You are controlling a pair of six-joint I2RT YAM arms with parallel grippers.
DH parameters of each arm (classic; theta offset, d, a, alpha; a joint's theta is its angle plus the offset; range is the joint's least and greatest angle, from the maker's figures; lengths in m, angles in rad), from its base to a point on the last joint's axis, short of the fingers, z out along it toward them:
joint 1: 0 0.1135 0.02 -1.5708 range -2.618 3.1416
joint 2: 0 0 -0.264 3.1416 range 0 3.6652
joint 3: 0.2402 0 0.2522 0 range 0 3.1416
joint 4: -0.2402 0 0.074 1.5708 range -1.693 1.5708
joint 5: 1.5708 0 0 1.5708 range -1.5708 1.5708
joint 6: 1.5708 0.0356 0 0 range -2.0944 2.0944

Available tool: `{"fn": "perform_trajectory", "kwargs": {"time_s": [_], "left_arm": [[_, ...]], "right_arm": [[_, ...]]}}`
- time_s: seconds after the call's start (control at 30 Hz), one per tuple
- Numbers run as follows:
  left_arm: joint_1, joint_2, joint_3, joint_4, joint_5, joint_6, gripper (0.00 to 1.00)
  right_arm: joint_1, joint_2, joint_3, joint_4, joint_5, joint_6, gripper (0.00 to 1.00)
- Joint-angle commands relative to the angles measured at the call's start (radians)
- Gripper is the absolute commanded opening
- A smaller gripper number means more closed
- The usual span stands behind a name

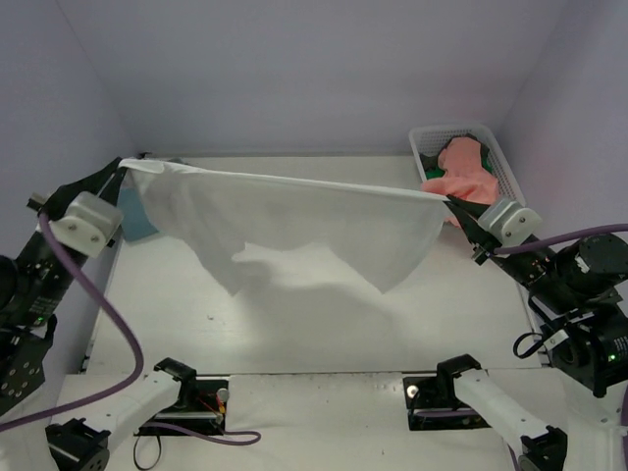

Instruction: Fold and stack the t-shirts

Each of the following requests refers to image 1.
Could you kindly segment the grey-blue t shirt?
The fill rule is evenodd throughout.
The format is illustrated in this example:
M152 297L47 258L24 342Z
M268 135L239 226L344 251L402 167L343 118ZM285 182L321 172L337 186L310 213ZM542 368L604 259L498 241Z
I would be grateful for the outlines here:
M119 190L117 202L117 207L123 213L122 235L127 242L138 242L159 233L146 215L142 200L155 177L144 176L137 182L129 168L124 167L124 170L127 174Z

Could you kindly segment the white laundry basket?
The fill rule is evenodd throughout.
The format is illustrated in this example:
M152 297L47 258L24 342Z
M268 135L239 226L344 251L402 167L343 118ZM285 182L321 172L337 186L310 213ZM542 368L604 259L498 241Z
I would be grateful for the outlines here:
M427 180L421 156L437 156L452 138L466 134L471 134L489 148L487 161L492 169L492 174L497 178L499 193L510 199L516 199L522 205L526 205L524 194L496 137L487 126L477 122L423 126L409 131L408 139L418 169L420 182Z

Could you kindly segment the white t shirt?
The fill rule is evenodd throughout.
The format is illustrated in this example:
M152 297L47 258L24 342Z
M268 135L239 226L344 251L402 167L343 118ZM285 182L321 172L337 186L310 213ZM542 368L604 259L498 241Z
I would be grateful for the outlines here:
M402 283L442 230L441 195L384 186L211 171L125 159L145 214L183 241L229 293L242 286L235 257L249 244L290 251L316 243L380 292Z

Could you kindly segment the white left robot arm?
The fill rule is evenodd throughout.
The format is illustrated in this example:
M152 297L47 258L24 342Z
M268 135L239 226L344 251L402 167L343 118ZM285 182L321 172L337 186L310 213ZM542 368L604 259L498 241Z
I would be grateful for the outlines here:
M37 227L16 258L1 259L1 467L4 470L102 470L111 451L170 407L196 399L196 373L166 358L143 373L139 342L122 315L84 274L87 259L111 245L123 214L117 206L126 167L104 168L27 203ZM32 400L45 382L44 359L72 283L108 314L134 358L130 375L102 392L39 412Z

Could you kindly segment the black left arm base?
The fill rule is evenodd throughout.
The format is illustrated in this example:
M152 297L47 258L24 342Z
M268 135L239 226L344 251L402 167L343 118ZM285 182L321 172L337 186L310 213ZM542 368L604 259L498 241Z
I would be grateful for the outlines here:
M205 436L222 436L229 395L228 377L200 376L184 401L155 414L149 423L177 426Z

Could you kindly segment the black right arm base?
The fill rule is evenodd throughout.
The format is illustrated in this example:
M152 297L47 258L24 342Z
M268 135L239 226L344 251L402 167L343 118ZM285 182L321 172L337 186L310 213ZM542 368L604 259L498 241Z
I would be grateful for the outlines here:
M435 373L402 378L411 432L472 431L489 424L475 410L442 391Z

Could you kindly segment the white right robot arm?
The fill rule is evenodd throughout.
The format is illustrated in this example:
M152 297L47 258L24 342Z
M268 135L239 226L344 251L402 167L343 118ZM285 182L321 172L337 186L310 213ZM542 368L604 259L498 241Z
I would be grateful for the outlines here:
M477 360L437 367L434 391L473 409L500 434L522 470L623 470L627 466L627 317L618 287L627 280L625 224L535 236L539 215L519 202L486 205L447 196L472 244L528 293L541 326L533 350L562 374L567 425L531 416L495 385Z

